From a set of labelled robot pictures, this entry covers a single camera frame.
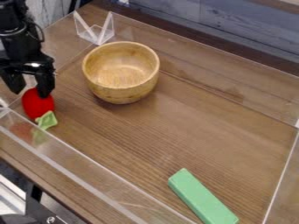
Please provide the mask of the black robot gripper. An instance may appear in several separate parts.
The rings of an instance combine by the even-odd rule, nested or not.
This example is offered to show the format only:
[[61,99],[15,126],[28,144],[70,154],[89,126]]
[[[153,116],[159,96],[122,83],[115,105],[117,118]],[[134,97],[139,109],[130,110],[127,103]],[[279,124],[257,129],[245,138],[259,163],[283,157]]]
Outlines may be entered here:
[[44,37],[36,31],[0,32],[4,54],[0,56],[0,75],[10,90],[19,94],[26,87],[24,77],[35,75],[39,96],[47,98],[55,89],[54,58],[43,52]]

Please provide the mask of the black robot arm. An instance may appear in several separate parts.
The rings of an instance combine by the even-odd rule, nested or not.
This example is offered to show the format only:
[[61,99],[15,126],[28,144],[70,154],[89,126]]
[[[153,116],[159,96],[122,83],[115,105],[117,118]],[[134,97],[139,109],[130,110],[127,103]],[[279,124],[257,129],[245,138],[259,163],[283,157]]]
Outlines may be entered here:
[[43,52],[43,42],[26,0],[0,0],[0,78],[15,94],[24,90],[26,74],[35,77],[42,98],[55,89],[54,58]]

